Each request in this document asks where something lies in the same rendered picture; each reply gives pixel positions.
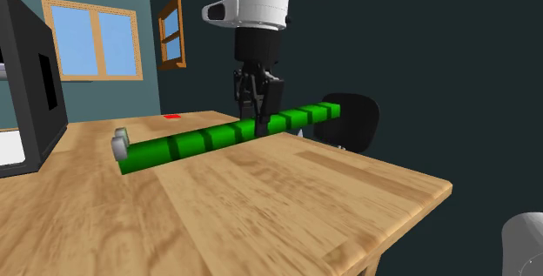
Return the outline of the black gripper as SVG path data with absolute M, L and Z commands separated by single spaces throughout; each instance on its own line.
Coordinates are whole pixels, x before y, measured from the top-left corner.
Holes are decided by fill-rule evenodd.
M 254 86 L 251 74 L 241 70 L 233 72 L 239 118 L 254 116 L 255 97 L 255 135 L 266 136 L 271 115 L 280 110 L 284 90 L 284 80 L 269 72 L 278 62 L 281 32 L 252 27 L 238 27 L 234 32 L 234 58 L 264 67 L 255 77 Z

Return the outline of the green banded rod, grey caps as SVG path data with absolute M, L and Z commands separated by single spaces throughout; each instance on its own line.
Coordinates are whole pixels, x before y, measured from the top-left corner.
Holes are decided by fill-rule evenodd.
M 323 123 L 339 118 L 340 114 L 341 106 L 329 102 L 280 111 L 270 116 L 264 135 Z M 111 149 L 121 173 L 128 174 L 252 141 L 258 138 L 255 127 L 254 118 L 245 118 L 134 144 L 127 129 L 119 127 L 111 139 Z

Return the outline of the black chair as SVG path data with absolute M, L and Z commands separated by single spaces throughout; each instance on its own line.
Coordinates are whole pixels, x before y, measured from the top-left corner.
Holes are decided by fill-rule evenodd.
M 361 153 L 372 143 L 380 116 L 378 103 L 356 93 L 330 93 L 323 102 L 340 105 L 340 116 L 313 126 L 312 137 L 322 143 Z

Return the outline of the narrow wooden-framed window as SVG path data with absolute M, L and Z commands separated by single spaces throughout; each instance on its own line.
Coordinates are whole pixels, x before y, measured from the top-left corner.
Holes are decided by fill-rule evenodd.
M 186 67 L 181 0 L 170 0 L 158 14 L 161 71 Z

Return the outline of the wooden table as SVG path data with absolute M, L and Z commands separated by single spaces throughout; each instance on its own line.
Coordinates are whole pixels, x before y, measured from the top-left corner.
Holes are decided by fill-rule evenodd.
M 0 276 L 374 276 L 450 182 L 280 133 L 120 173 L 134 142 L 215 111 L 72 123 L 39 172 L 0 179 Z

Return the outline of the wide wooden-framed window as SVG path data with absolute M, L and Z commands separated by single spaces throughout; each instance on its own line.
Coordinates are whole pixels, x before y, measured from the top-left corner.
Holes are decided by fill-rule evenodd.
M 134 10 L 66 0 L 41 0 L 64 82 L 141 81 Z

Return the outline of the black box appliance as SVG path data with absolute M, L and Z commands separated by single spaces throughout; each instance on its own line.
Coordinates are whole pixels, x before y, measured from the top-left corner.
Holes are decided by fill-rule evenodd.
M 0 0 L 0 70 L 17 118 L 24 160 L 0 178 L 37 172 L 67 130 L 52 30 L 22 0 Z

